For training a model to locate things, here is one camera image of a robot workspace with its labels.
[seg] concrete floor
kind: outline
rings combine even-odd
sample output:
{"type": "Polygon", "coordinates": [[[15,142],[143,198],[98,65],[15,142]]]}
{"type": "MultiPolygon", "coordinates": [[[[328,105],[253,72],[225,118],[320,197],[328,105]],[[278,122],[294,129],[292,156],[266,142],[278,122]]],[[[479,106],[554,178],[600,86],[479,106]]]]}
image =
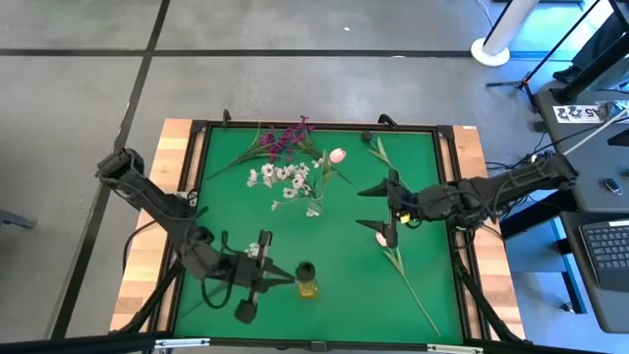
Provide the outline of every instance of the concrete floor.
{"type": "MultiPolygon", "coordinates": [[[[144,49],[159,5],[4,0],[0,49],[144,49]]],[[[488,6],[496,19],[503,5],[488,6]]],[[[581,11],[540,5],[511,49],[550,49],[581,11]]],[[[596,25],[584,23],[562,50],[578,49],[596,25]]],[[[179,0],[170,4],[157,48],[467,51],[488,29],[474,0],[179,0]]],[[[1,342],[45,335],[96,192],[95,164],[111,150],[141,60],[0,55],[0,207],[39,220],[31,231],[0,228],[1,342]]],[[[404,123],[479,126],[486,158],[514,161],[538,142],[529,127],[539,118],[521,92],[484,83],[519,80],[535,64],[513,60],[489,69],[462,58],[154,58],[128,146],[148,169],[164,118],[217,119],[229,108],[235,119],[307,114],[374,121],[387,112],[404,123]]],[[[548,63],[533,90],[566,66],[548,63]]],[[[136,216],[110,199],[69,335],[108,329],[122,247],[136,216]]],[[[551,321],[540,315],[525,330],[529,335],[529,328],[551,321]]],[[[543,338],[540,344],[555,343],[543,338]]]]}

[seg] green table surface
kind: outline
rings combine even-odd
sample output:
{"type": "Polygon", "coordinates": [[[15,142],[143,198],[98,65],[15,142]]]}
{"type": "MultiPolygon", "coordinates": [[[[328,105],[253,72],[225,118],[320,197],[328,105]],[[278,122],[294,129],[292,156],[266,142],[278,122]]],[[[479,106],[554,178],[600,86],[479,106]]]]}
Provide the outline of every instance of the green table surface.
{"type": "MultiPolygon", "coordinates": [[[[249,145],[255,129],[211,130],[204,176],[220,170],[249,145]]],[[[306,216],[306,201],[271,211],[271,201],[282,201],[283,185],[247,186],[250,169],[268,161],[255,159],[201,183],[199,207],[208,207],[198,225],[215,235],[229,232],[229,246],[246,250],[261,229],[273,233],[268,256],[289,272],[301,261],[313,262],[319,283],[317,298],[302,299],[297,285],[271,288],[258,297],[257,317],[242,324],[234,311],[249,290],[235,287],[221,310],[201,303],[200,283],[186,273],[175,322],[175,335],[247,339],[325,340],[386,343],[462,342],[446,228],[425,222],[412,230],[398,228],[400,250],[408,279],[441,333],[437,336],[408,290],[404,279],[374,232],[356,219],[386,220],[385,198],[359,197],[357,192],[379,183],[388,167],[368,153],[360,132],[314,131],[321,150],[344,148],[336,167],[353,183],[334,176],[325,188],[323,212],[306,216]]],[[[374,133],[381,137],[391,162],[411,190],[438,183],[432,137],[419,133],[374,133]]],[[[296,155],[296,162],[312,160],[296,155]]],[[[206,282],[208,291],[217,283],[206,282]]],[[[212,300],[218,303],[223,293],[212,300]]]]}

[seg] pink flower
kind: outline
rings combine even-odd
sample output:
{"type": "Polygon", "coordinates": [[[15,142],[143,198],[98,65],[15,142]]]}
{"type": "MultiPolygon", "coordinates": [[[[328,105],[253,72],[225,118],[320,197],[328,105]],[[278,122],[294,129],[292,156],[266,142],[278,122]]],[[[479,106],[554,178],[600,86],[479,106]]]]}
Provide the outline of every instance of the pink flower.
{"type": "Polygon", "coordinates": [[[347,152],[345,152],[344,149],[336,148],[330,153],[330,161],[332,163],[339,163],[345,158],[346,154],[347,152]]]}
{"type": "Polygon", "coordinates": [[[375,233],[375,241],[377,241],[377,243],[382,247],[388,247],[386,244],[386,239],[384,238],[384,235],[382,235],[379,232],[375,233]]]}

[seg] yellow bottle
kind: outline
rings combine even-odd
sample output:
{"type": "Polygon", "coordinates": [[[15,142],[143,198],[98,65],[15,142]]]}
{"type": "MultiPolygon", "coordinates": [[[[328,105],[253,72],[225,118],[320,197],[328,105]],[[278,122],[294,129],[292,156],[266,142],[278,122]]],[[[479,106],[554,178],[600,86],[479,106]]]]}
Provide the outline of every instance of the yellow bottle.
{"type": "Polygon", "coordinates": [[[301,262],[295,269],[299,286],[299,296],[304,299],[316,298],[318,284],[315,279],[315,266],[310,262],[301,262]]]}

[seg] wooden table edge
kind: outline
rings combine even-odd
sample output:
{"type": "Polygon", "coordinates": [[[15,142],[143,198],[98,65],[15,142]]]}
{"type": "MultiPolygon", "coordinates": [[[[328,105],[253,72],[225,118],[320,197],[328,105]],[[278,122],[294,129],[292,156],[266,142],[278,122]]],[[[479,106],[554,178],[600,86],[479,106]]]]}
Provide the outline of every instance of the wooden table edge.
{"type": "MultiPolygon", "coordinates": [[[[155,158],[148,176],[153,183],[167,193],[178,192],[192,124],[193,120],[191,119],[166,119],[164,121],[155,158]]],[[[453,126],[453,132],[462,177],[486,177],[485,158],[477,128],[453,126]]],[[[201,142],[202,135],[199,134],[194,144],[186,191],[190,190],[194,183],[200,160],[201,142]]],[[[452,166],[446,139],[441,139],[441,147],[446,177],[451,180],[452,166]]],[[[145,212],[141,212],[137,227],[148,221],[150,221],[150,217],[145,212]]],[[[487,225],[499,231],[498,225],[491,224],[489,221],[487,225]]],[[[134,239],[116,301],[110,325],[111,330],[125,325],[154,289],[165,244],[166,233],[159,225],[148,228],[134,239]]],[[[481,228],[477,231],[474,245],[485,296],[509,328],[516,335],[524,338],[524,328],[520,319],[503,241],[491,231],[481,228]]],[[[462,254],[462,256],[464,263],[467,264],[466,255],[462,254]]],[[[162,311],[158,320],[157,327],[162,330],[166,329],[171,297],[172,286],[164,296],[162,311]]],[[[467,290],[466,303],[472,337],[480,338],[481,331],[476,306],[467,290]]],[[[495,333],[492,333],[492,338],[497,339],[495,333]]]]}

